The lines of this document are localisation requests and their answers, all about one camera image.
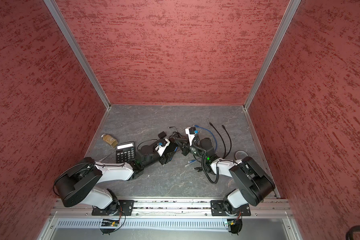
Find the glass jar with brown contents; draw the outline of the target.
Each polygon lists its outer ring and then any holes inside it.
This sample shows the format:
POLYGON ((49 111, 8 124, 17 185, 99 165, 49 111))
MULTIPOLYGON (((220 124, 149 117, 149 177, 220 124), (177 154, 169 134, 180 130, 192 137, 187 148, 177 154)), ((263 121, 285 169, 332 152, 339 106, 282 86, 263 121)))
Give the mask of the glass jar with brown contents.
POLYGON ((103 134, 102 140, 112 148, 115 148, 119 144, 118 140, 109 134, 103 134))

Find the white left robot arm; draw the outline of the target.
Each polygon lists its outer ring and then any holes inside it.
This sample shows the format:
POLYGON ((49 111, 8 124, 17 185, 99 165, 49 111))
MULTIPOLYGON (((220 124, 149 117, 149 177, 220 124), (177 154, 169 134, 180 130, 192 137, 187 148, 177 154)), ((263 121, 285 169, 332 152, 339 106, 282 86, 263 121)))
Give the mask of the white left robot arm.
POLYGON ((84 204, 92 206, 94 216, 122 216, 125 213, 123 204, 112 190, 102 189, 99 184, 134 180, 152 164, 170 162, 177 150, 169 139, 159 139, 137 150, 117 148, 114 164, 87 157, 58 176, 53 191, 66 208, 84 204))

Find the aluminium left corner post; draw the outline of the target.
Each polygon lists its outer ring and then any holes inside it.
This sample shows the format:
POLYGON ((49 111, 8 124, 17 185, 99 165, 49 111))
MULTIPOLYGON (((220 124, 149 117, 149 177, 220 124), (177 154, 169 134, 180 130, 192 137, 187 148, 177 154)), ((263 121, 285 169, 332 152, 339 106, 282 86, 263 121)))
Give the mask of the aluminium left corner post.
POLYGON ((52 17, 54 18, 55 22, 57 23, 59 29, 61 30, 62 34, 64 35, 66 41, 68 42, 69 46, 71 47, 73 53, 75 54, 77 60, 79 61, 81 67, 83 68, 84 72, 86 73, 87 77, 89 78, 90 82, 92 83, 95 91, 97 92, 98 96, 102 100, 103 104, 105 105, 106 109, 109 111, 112 107, 111 102, 109 101, 108 97, 106 96, 101 84, 99 83, 94 71, 92 70, 88 60, 86 59, 83 51, 81 50, 77 40, 75 39, 72 31, 70 30, 66 20, 63 17, 56 1, 53 0, 44 0, 49 12, 51 13, 52 17))

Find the aluminium corner post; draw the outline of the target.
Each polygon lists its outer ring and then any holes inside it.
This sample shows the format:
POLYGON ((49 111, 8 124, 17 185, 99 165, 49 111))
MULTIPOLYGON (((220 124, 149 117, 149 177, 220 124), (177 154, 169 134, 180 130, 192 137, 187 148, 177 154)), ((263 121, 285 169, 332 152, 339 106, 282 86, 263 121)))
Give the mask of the aluminium corner post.
POLYGON ((273 58, 274 58, 275 54, 277 53, 277 50, 287 32, 287 29, 297 11, 300 3, 301 3, 301 0, 290 0, 289 1, 286 11, 281 19, 281 22, 280 22, 278 29, 275 33, 275 36, 271 42, 269 50, 266 54, 264 62, 259 70, 259 73, 255 79, 255 82, 254 82, 254 84, 250 90, 250 93, 245 101, 244 111, 248 111, 248 109, 256 95, 256 92, 258 91, 258 89, 263 81, 263 78, 266 75, 267 70, 272 63, 273 58))
POLYGON ((49 12, 51 13, 52 17, 54 18, 55 22, 57 23, 59 29, 61 30, 62 34, 64 35, 66 41, 68 42, 69 46, 71 47, 73 53, 75 54, 77 60, 79 61, 81 67, 83 68, 84 72, 86 73, 87 77, 89 78, 90 82, 92 83, 95 91, 97 92, 98 96, 102 100, 103 104, 105 105, 106 109, 109 111, 112 107, 111 102, 109 101, 108 97, 106 96, 101 84, 99 83, 94 71, 92 70, 88 60, 86 59, 83 51, 81 50, 77 40, 75 39, 72 31, 70 30, 66 20, 63 17, 56 1, 53 0, 44 0, 49 12))

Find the black network switch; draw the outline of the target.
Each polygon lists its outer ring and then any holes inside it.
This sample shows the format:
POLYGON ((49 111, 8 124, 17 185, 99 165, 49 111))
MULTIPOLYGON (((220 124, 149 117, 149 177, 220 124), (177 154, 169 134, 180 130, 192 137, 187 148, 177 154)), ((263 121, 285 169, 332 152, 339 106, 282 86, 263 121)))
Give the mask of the black network switch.
POLYGON ((175 155, 178 147, 179 146, 177 144, 171 142, 170 145, 164 151, 164 154, 160 157, 159 162, 162 165, 166 165, 168 162, 170 162, 173 156, 175 155))

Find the brown tape roll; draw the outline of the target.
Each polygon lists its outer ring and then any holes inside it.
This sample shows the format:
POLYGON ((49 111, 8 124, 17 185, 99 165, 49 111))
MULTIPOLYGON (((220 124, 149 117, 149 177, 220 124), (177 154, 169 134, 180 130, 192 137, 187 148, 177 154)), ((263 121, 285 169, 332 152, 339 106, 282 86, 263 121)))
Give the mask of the brown tape roll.
POLYGON ((234 158, 235 158, 236 161, 238 161, 238 160, 243 160, 243 159, 245 159, 245 158, 248 157, 248 156, 249 156, 248 153, 245 152, 245 151, 243 151, 243 150, 238 150, 238 151, 236 151, 235 154, 234 154, 234 158))

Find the aluminium right corner post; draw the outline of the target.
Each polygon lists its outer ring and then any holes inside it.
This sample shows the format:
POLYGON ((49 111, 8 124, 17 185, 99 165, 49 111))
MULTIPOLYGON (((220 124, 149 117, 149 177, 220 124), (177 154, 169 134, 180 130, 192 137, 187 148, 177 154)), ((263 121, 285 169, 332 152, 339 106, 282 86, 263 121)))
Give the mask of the aluminium right corner post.
POLYGON ((271 42, 269 50, 266 54, 264 62, 259 70, 259 73, 255 79, 255 82, 254 82, 254 84, 250 90, 250 93, 245 101, 244 111, 248 111, 248 109, 256 95, 256 92, 258 91, 258 89, 263 81, 263 78, 266 75, 267 70, 272 63, 273 58, 274 58, 275 54, 277 53, 277 50, 287 32, 287 29, 297 11, 300 3, 301 3, 301 0, 290 0, 289 1, 286 11, 281 19, 281 22, 280 22, 278 29, 275 33, 275 36, 271 42))

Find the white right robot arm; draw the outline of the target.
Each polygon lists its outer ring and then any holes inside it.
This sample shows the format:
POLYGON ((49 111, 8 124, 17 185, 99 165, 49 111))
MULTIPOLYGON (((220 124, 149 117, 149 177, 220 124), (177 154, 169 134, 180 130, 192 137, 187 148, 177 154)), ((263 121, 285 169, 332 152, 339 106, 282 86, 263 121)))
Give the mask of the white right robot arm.
POLYGON ((197 139, 191 144, 184 141, 177 143, 184 156, 192 154, 200 159, 198 171, 203 172, 211 184, 216 185, 220 176, 234 180, 237 188, 217 203, 218 209, 227 215, 241 215, 242 209, 249 205, 256 207, 276 188, 272 178, 251 157, 235 161, 220 158, 213 152, 209 138, 203 139, 199 145, 197 139))

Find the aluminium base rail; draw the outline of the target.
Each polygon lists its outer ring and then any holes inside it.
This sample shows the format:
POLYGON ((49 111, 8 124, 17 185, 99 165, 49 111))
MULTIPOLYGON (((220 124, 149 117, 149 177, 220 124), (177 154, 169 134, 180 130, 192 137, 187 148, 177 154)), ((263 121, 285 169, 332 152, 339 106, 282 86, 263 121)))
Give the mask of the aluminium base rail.
POLYGON ((206 198, 127 198, 120 199, 121 210, 128 218, 225 218, 294 219, 286 199, 268 198, 256 207, 244 205, 241 213, 228 214, 222 201, 206 198))

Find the black power adapter with cable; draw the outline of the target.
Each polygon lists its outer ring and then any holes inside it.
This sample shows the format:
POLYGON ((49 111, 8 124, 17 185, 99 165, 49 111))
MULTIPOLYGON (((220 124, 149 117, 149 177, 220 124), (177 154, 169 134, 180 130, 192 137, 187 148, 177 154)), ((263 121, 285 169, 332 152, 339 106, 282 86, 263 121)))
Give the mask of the black power adapter with cable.
POLYGON ((170 138, 173 138, 173 139, 176 139, 176 138, 180 138, 182 135, 180 134, 180 132, 178 131, 177 127, 175 126, 170 126, 168 127, 169 130, 173 130, 173 132, 168 136, 166 134, 166 132, 161 132, 158 134, 158 137, 159 139, 164 139, 164 138, 167 138, 167 139, 170 139, 170 138))

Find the black calculator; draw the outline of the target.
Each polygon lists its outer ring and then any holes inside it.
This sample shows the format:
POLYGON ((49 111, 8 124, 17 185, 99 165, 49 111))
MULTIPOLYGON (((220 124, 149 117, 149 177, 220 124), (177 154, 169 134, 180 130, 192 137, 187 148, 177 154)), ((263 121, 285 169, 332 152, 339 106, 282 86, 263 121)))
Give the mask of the black calculator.
POLYGON ((136 148, 134 142, 118 144, 116 146, 116 163, 133 161, 136 157, 136 148))

